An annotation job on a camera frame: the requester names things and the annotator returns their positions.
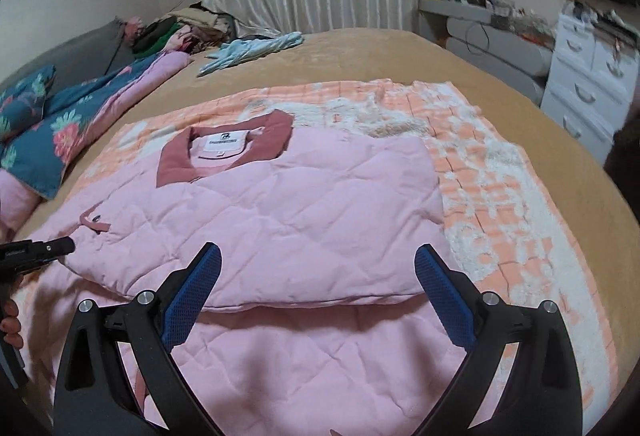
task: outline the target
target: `orange and white blanket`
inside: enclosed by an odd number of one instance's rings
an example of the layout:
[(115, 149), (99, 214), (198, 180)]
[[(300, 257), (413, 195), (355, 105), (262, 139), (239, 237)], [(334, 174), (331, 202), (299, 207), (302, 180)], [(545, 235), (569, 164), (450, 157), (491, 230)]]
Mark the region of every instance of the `orange and white blanket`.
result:
[[(481, 291), (496, 291), (511, 304), (558, 303), (580, 372), (584, 430), (593, 427), (610, 405), (618, 376), (593, 276), (524, 150), (506, 142), (451, 84), (402, 86), (376, 80), (270, 87), (180, 109), (124, 126), (72, 195), (159, 151), (187, 126), (235, 123), (276, 108), (293, 115), (294, 126), (424, 141), (440, 177), (446, 236), (459, 266)], [(29, 294), (21, 295), (28, 299)], [(515, 347), (509, 346), (496, 378), (499, 387), (506, 383), (514, 355)]]

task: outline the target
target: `dark pink collar trim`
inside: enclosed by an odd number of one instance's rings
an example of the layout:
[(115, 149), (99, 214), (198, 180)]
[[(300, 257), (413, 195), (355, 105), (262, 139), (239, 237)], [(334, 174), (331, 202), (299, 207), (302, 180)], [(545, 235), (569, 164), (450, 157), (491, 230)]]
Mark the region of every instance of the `dark pink collar trim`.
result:
[(264, 128), (262, 134), (251, 143), (249, 150), (227, 169), (238, 167), (250, 161), (271, 160), (280, 156), (291, 137), (293, 117), (276, 109), (268, 115), (254, 117), (239, 124), (218, 127), (187, 127), (162, 149), (158, 163), (158, 174), (156, 175), (156, 188), (170, 183), (191, 182), (202, 177), (202, 173), (198, 168), (193, 167), (190, 160), (189, 146), (194, 139), (216, 133), (251, 130), (258, 127)]

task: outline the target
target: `drawer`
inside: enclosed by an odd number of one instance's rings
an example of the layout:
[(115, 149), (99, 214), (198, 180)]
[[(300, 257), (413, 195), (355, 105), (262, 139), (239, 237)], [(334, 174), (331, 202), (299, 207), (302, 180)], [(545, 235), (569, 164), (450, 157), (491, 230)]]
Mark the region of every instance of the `drawer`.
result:
[(591, 70), (596, 40), (589, 25), (561, 16), (556, 34), (556, 51), (573, 58), (582, 67)]
[(596, 40), (593, 73), (602, 81), (608, 81), (618, 87), (630, 100), (638, 80), (640, 67), (638, 52), (631, 48), (622, 48), (616, 62), (614, 51), (613, 42), (600, 38)]
[(617, 131), (625, 123), (629, 110), (629, 102), (625, 101), (625, 96), (617, 93), (616, 88), (603, 89), (558, 56), (554, 57), (546, 87), (553, 87), (581, 115), (599, 115), (610, 126), (611, 131)]
[(542, 111), (567, 134), (574, 137), (603, 165), (613, 142), (609, 133), (590, 119), (582, 117), (562, 97), (549, 89), (542, 99)]

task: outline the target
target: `pink quilted jacket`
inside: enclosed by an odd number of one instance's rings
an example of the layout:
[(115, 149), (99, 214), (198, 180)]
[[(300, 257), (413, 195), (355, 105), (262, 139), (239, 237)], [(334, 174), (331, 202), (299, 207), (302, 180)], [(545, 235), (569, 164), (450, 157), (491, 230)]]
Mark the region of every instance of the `pink quilted jacket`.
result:
[[(258, 126), (259, 145), (204, 173), (193, 150), (210, 130), (188, 129), (49, 219), (34, 239), (70, 233), (77, 249), (46, 270), (24, 320), (32, 372), (55, 376), (79, 301), (157, 289), (213, 241), (222, 273), (172, 356), (226, 434), (414, 431), (465, 355), (414, 273), (424, 243), (455, 268), (431, 158), (414, 137), (291, 134), (282, 115)], [(145, 415), (162, 424), (128, 349), (124, 361)]]

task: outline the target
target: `finger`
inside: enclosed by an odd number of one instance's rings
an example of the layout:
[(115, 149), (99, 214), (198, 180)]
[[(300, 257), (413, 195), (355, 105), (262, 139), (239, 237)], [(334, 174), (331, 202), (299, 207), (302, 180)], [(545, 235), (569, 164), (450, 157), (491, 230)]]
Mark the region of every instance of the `finger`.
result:
[(5, 335), (4, 342), (11, 344), (17, 350), (21, 350), (24, 347), (24, 340), (17, 333)]
[(9, 299), (4, 303), (4, 313), (10, 317), (18, 317), (18, 305), (15, 304), (15, 301)]
[(20, 324), (20, 321), (17, 320), (17, 318), (5, 317), (4, 319), (2, 319), (2, 322), (0, 322), (0, 329), (4, 333), (12, 334), (12, 333), (18, 333), (22, 329), (22, 326)]
[(14, 283), (11, 285), (11, 293), (14, 293), (18, 288), (20, 288), (20, 285), (22, 284), (23, 279), (24, 279), (23, 276), (21, 275), (18, 276), (18, 279), (16, 279)]

